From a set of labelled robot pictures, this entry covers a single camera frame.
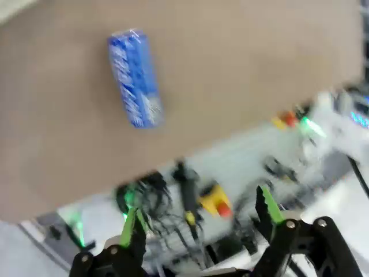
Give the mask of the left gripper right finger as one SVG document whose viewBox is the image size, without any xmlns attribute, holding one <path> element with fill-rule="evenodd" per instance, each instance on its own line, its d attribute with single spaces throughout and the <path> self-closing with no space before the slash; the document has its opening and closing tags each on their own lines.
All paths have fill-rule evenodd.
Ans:
<svg viewBox="0 0 369 277">
<path fill-rule="evenodd" d="M 332 218 L 322 216 L 308 224 L 302 220 L 273 220 L 269 211 L 276 205 L 263 187 L 257 187 L 253 223 L 269 243 L 253 269 L 254 276 L 283 276 L 294 254 L 303 254 L 317 276 L 362 276 L 360 268 Z"/>
</svg>

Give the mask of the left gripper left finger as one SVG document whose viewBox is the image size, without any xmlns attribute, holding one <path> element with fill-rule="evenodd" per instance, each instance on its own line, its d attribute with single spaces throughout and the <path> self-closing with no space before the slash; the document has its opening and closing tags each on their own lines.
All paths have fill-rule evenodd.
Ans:
<svg viewBox="0 0 369 277">
<path fill-rule="evenodd" d="M 80 252 L 73 260 L 71 276 L 146 276 L 142 268 L 146 252 L 148 227 L 142 210 L 131 208 L 127 214 L 118 243 L 94 256 Z"/>
</svg>

